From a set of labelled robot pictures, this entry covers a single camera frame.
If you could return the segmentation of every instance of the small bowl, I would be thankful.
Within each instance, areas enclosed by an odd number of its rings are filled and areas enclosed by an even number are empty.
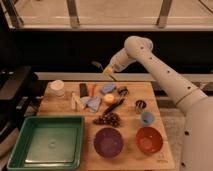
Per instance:
[[[155,128],[142,127],[136,134],[136,144],[143,153],[151,155],[160,151],[163,138]]]
[[[151,112],[141,113],[141,124],[142,127],[150,126],[155,120],[154,115]]]
[[[119,131],[114,128],[99,130],[94,139],[96,152],[105,158],[117,156],[123,148],[123,138]]]

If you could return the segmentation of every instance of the metal bar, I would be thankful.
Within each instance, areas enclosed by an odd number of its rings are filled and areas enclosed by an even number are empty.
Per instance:
[[[24,25],[23,20],[18,15],[18,12],[16,11],[15,4],[13,0],[2,0],[12,23],[12,26],[15,28],[21,28]]]
[[[160,14],[159,14],[159,17],[158,17],[158,20],[157,20],[157,25],[158,25],[159,28],[166,27],[171,5],[172,5],[172,0],[163,0],[161,10],[160,10]]]
[[[67,7],[70,16],[70,25],[72,28],[79,27],[79,18],[76,8],[75,0],[67,0]]]
[[[213,14],[213,10],[202,0],[198,0],[211,14]]]

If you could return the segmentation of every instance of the yellow object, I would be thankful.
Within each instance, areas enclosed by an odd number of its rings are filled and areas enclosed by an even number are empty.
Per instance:
[[[115,96],[113,94],[111,94],[111,93],[108,93],[108,94],[104,95],[104,102],[107,105],[114,104],[116,102]]]

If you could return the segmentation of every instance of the blue cup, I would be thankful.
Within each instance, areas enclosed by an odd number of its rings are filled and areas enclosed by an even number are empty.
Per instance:
[[[155,120],[154,115],[151,112],[142,112],[141,113],[141,124],[142,127],[150,126]]]

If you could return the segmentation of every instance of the purple bowl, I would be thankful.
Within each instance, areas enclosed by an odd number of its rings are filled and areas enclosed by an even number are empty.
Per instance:
[[[96,152],[106,158],[117,156],[123,148],[123,139],[116,129],[103,128],[99,130],[94,139]]]

